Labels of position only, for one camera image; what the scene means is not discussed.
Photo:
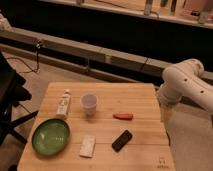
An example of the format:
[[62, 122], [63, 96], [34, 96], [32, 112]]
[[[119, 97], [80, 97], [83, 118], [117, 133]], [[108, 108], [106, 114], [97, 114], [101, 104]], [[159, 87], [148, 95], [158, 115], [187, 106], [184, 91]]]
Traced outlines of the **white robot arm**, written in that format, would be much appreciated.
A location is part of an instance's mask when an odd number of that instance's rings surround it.
[[185, 96], [213, 116], [213, 86], [201, 79], [203, 72], [204, 66], [197, 59], [166, 67], [162, 72], [164, 83], [157, 91], [159, 103], [162, 106], [174, 106]]

